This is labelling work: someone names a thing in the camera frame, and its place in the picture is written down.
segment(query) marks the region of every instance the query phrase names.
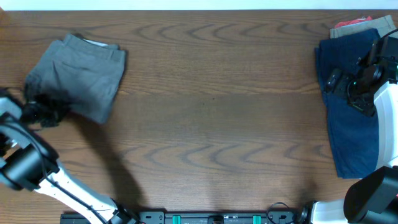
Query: wood grain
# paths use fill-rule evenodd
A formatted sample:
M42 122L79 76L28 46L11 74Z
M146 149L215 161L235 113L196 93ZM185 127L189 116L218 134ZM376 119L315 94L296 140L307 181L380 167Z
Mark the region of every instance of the wood grain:
M344 197L313 49L339 21L396 11L7 12L0 82L23 86L51 41L78 32L129 51L111 118L42 131L73 175L129 207L262 210ZM0 223L70 210L0 187Z

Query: red cloth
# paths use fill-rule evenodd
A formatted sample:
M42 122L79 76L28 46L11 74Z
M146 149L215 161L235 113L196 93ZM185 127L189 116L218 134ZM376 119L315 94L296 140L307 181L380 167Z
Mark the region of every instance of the red cloth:
M354 19L353 21L339 22L339 23L337 23L337 25L335 25L335 28L339 28L339 27L347 26L347 25L351 25L351 24L357 24L360 22L365 22L365 21L370 21L370 20L372 20L372 17L368 16L368 18L366 18L366 19Z

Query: cable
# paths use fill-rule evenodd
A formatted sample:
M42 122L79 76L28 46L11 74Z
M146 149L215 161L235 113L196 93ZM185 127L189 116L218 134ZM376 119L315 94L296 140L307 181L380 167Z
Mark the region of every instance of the cable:
M395 32L398 32L398 29L394 29L393 31L388 32L386 35L384 35L384 36L381 37L381 38L383 39L383 38L385 38L385 37L388 37L388 36L390 36L391 34L393 34L393 33L395 33Z
M275 205L285 205L286 207L287 207L287 209L289 209L290 210L290 208L289 208L289 206L287 206L285 203L283 203L283 202L276 202L276 203L273 203L272 205L271 205L271 207L269 207L268 208L268 210L267 210L267 219L272 223L272 224L276 224L274 221L272 221L272 219L271 218L269 218L269 216L268 216L268 213L270 212L270 210L273 208L273 206L275 206ZM295 220L295 217L293 216L292 217L292 221L291 222L288 222L288 223L286 223L286 224L292 224L292 223L294 223L294 220Z
M44 162L44 158L43 158L42 152L40 151L40 148L37 145L37 143L34 141L33 137L29 136L27 133L25 133L25 132L21 131L20 129L18 129L18 128L14 127L14 126L11 126L9 124L0 124L0 126L11 128L11 129L17 131L19 134L23 135L25 138L29 139L29 141L33 144L33 147L39 153L41 164L42 164L42 172L43 172L43 175L44 175L45 179L50 184L52 184L54 187L58 188L61 192L66 194L68 197L72 198L74 201L78 202L80 205L84 206L89 211L91 211L101 221L101 223L106 224L107 221L101 215L99 215L98 212L96 210L94 210L91 206L89 206L84 201L82 201L82 200L78 199L77 197L75 197L73 194L71 194L69 191L65 190L63 187L59 186L58 182L54 182L54 181L49 179L49 176L47 175L47 171L45 170L45 162Z

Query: navy blue cloth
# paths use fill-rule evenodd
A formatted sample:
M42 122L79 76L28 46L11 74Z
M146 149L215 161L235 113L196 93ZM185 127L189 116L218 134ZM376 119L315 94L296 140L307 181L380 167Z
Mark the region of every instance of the navy blue cloth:
M367 117L347 105L346 100L325 93L325 82L335 68L356 74L356 62L379 39L377 29L340 38L322 40L315 49L319 85L328 112L328 132L338 177L366 177L376 168L379 154L377 115Z

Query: green strip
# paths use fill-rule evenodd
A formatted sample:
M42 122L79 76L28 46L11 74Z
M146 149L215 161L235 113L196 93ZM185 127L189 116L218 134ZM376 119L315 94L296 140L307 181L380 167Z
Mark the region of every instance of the green strip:
M181 224L181 216L174 215L173 216L173 224Z
M253 215L253 224L261 224L261 216Z

